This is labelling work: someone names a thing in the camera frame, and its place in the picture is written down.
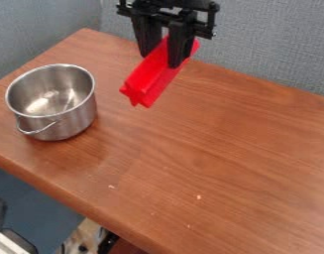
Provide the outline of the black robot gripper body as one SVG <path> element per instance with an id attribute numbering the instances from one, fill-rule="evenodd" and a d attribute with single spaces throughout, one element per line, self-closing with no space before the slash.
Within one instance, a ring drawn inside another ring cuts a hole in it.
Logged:
<path id="1" fill-rule="evenodd" d="M 215 0 L 118 0 L 116 13 L 124 17 L 134 14 L 158 20 L 164 27 L 174 21 L 194 26 L 195 35 L 211 39 L 216 27 L 220 5 Z"/>

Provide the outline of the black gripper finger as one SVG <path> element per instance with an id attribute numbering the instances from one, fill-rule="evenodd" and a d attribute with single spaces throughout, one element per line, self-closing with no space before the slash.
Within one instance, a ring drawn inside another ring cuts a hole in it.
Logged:
<path id="1" fill-rule="evenodd" d="M 146 58 L 162 41 L 162 23 L 151 16 L 131 17 L 140 55 Z"/>
<path id="2" fill-rule="evenodd" d="M 168 67 L 176 68 L 191 55 L 195 41 L 196 11 L 180 11 L 168 24 Z"/>

